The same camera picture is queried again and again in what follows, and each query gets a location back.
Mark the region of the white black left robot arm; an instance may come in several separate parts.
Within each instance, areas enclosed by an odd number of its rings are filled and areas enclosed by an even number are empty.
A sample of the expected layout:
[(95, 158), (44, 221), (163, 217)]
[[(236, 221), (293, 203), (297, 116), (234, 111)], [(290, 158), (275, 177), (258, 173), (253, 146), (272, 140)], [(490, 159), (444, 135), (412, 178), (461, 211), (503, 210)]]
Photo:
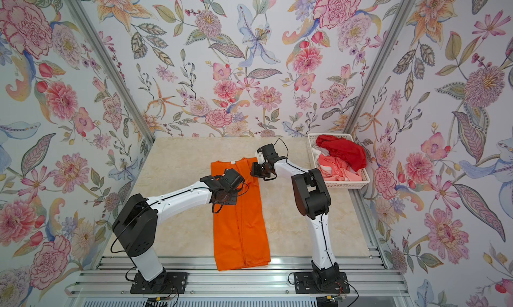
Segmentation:
[(145, 282), (161, 284), (166, 271), (154, 250), (157, 227), (177, 214), (210, 204), (212, 209), (236, 205), (243, 194), (245, 179), (234, 169), (217, 176), (205, 176), (194, 184), (160, 196), (131, 196), (115, 222), (115, 242), (134, 263)]

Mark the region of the orange t-shirt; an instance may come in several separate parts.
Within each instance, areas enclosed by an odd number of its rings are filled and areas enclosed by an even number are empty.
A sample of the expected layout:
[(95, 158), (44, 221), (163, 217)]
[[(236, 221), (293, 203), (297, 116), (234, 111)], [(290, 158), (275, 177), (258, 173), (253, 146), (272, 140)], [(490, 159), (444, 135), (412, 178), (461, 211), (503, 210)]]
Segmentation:
[(236, 205), (224, 207), (213, 216), (213, 244), (219, 271), (266, 266), (271, 261), (259, 179), (251, 176), (251, 166), (256, 160), (243, 158), (211, 164), (212, 175), (235, 169), (246, 183)]

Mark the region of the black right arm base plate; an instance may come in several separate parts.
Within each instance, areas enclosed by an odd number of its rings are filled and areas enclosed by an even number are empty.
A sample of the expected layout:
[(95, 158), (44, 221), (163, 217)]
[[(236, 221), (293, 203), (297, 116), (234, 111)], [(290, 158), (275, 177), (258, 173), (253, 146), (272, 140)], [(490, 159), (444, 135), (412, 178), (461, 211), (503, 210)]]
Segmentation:
[(344, 272), (294, 272), (290, 282), (296, 294), (349, 294), (347, 276)]

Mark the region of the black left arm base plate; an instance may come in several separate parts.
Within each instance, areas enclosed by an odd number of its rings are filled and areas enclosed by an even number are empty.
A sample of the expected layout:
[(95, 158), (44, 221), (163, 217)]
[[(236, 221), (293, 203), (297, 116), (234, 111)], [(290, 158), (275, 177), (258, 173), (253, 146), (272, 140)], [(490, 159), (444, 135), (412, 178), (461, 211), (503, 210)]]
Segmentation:
[(163, 270), (154, 280), (145, 280), (140, 271), (134, 277), (131, 294), (184, 294), (189, 273)]

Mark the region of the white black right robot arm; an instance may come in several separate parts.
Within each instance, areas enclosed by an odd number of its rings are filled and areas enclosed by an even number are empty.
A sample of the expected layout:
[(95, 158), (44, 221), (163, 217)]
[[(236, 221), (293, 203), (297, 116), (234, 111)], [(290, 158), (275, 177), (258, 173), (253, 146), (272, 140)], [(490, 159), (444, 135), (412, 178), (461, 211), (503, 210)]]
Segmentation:
[(252, 165), (251, 176), (264, 181), (279, 177), (291, 179), (296, 207), (309, 225), (313, 283), (318, 290), (327, 290), (328, 286), (338, 283), (341, 272), (329, 235), (331, 196), (321, 172), (292, 164), (284, 156), (270, 160), (258, 156)]

